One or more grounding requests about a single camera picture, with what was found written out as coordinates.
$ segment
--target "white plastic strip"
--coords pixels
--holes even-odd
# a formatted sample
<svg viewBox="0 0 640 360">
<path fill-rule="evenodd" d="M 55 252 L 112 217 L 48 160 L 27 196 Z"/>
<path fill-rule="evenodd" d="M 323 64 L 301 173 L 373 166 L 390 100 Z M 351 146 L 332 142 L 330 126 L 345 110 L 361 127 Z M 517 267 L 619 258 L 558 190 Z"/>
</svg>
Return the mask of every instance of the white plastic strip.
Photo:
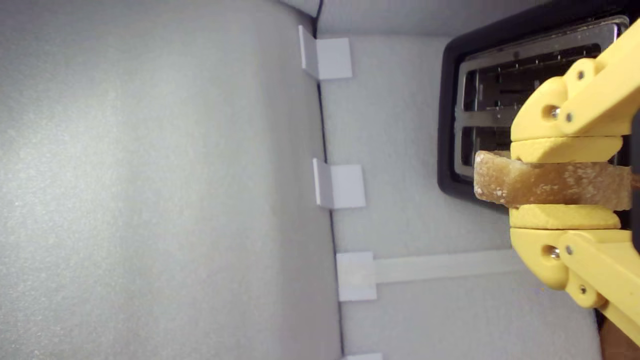
<svg viewBox="0 0 640 360">
<path fill-rule="evenodd" d="M 302 69 L 316 80 L 353 77 L 351 49 L 348 38 L 316 40 L 302 26 L 298 26 Z"/>
<path fill-rule="evenodd" d="M 513 250 L 379 259 L 374 264 L 378 284 L 527 270 Z"/>
<path fill-rule="evenodd" d="M 327 209 L 367 205 L 361 165 L 327 165 L 313 159 L 316 204 Z"/>
<path fill-rule="evenodd" d="M 372 252 L 336 254 L 340 301 L 376 300 L 377 284 L 527 271 L 513 250 L 377 259 Z"/>
</svg>

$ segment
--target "bolt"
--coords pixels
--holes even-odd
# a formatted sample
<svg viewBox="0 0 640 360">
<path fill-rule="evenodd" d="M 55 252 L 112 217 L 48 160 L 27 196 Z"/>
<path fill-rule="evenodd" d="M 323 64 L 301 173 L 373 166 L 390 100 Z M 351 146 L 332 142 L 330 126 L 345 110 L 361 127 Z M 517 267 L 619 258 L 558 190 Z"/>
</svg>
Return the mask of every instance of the bolt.
<svg viewBox="0 0 640 360">
<path fill-rule="evenodd" d="M 550 256 L 552 259 L 560 260 L 560 249 L 557 247 L 554 247 L 554 249 L 551 250 Z"/>
</svg>

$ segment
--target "white foam panel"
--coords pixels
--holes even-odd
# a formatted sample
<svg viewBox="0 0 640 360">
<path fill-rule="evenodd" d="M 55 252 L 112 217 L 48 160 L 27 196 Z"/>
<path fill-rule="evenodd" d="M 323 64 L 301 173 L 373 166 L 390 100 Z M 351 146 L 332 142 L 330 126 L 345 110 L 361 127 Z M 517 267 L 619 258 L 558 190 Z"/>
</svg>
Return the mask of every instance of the white foam panel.
<svg viewBox="0 0 640 360">
<path fill-rule="evenodd" d="M 508 218 L 436 184 L 448 39 L 350 37 L 355 72 L 321 83 L 328 161 L 366 169 L 366 209 L 333 214 L 338 252 L 376 259 L 509 248 Z M 388 359 L 599 359 L 593 314 L 528 271 L 379 284 L 342 303 L 347 354 Z"/>
</svg>

